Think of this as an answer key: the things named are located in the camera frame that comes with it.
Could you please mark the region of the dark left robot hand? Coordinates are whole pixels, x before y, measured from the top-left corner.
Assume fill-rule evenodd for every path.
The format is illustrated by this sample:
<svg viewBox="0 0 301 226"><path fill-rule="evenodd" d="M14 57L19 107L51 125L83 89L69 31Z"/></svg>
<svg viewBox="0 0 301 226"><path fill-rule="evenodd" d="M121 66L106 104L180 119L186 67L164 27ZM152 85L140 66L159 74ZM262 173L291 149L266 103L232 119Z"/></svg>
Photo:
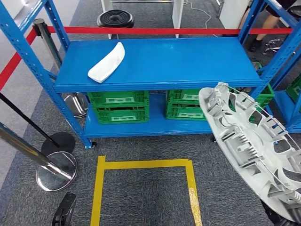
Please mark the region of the dark left robot hand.
<svg viewBox="0 0 301 226"><path fill-rule="evenodd" d="M67 192L54 213L52 226L71 226L72 214L74 212L76 195Z"/></svg>

